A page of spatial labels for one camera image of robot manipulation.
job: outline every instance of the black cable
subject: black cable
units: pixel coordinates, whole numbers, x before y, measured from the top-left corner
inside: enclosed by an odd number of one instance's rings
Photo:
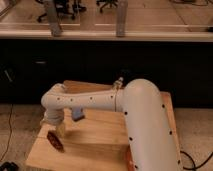
[[[184,151],[181,151],[181,153],[183,153],[183,154],[185,154],[187,157],[189,157],[190,158],[190,160],[192,161],[192,163],[194,163],[193,165],[195,165],[195,162],[194,162],[194,160],[193,160],[193,158],[188,154],[188,153],[186,153],[186,152],[184,152]],[[199,168],[201,168],[201,167],[203,167],[211,158],[212,158],[212,156],[213,156],[213,152],[208,156],[208,158],[203,162],[203,163],[201,163],[199,166],[193,166],[193,168],[188,168],[188,167],[183,167],[183,169],[185,169],[185,170],[193,170],[193,171],[196,171],[196,169],[199,169]]]
[[[196,3],[192,3],[192,2],[186,2],[184,0],[180,0],[180,1],[169,0],[169,1],[172,3],[175,3],[175,4],[189,4],[189,5],[194,5],[194,6],[208,6],[209,2],[213,3],[213,1],[211,1],[211,0],[205,0],[205,4],[196,4]]]
[[[186,153],[185,151],[180,151],[180,153],[185,154],[191,160],[193,168],[196,168],[196,164],[195,164],[194,159],[188,153]]]
[[[10,139],[11,139],[12,132],[13,132],[13,130],[12,130],[12,125],[11,125],[12,113],[13,113],[13,104],[11,105],[10,116],[9,116],[9,120],[8,120],[8,124],[9,124],[9,128],[10,128],[10,133],[9,133],[9,138],[8,138],[8,141],[7,141],[7,147],[6,147],[5,152],[3,153],[3,155],[2,155],[1,158],[0,158],[0,162],[2,162],[2,160],[3,160],[4,157],[5,157],[5,155],[7,154],[8,149],[9,149],[9,145],[10,145]]]

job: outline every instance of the chair wheel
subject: chair wheel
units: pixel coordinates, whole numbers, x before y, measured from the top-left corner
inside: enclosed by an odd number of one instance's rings
[[[37,18],[37,22],[41,23],[41,18]]]
[[[72,15],[71,19],[72,19],[72,20],[75,20],[75,15]]]

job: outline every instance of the small object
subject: small object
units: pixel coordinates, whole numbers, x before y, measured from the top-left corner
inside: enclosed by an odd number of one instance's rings
[[[56,126],[56,134],[61,137],[64,138],[65,134],[66,134],[66,125],[64,122],[62,122],[61,124]]]
[[[123,85],[123,77],[119,77],[118,80],[116,80],[114,83],[113,83],[113,86],[112,86],[112,89],[113,90],[119,90],[121,89],[122,85]]]
[[[77,122],[81,119],[84,119],[84,113],[83,113],[83,109],[79,108],[79,107],[74,107],[72,108],[72,119],[73,121]]]
[[[63,147],[61,141],[58,139],[58,137],[52,131],[48,131],[47,139],[49,140],[49,142],[52,144],[52,146],[56,150],[58,150],[60,152],[64,152],[64,147]]]

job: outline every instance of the metal frame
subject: metal frame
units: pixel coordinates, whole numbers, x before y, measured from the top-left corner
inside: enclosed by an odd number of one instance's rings
[[[125,24],[127,14],[128,0],[118,0],[116,36],[125,36]]]
[[[44,0],[44,8],[47,13],[47,19],[50,24],[52,36],[60,36],[62,33],[61,26],[58,20],[55,3],[53,0]]]

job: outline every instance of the wooden platform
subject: wooden platform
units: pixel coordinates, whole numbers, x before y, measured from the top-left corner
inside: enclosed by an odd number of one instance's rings
[[[111,88],[74,81],[65,81],[65,84],[72,93]],[[162,97],[179,152],[171,97],[167,92],[162,92]],[[125,153],[129,144],[123,113],[91,109],[85,109],[84,113],[84,120],[73,122],[70,111],[65,109],[67,133],[60,139],[65,153],[56,151],[46,139],[48,130],[55,128],[43,125],[26,164],[52,171],[127,171]]]

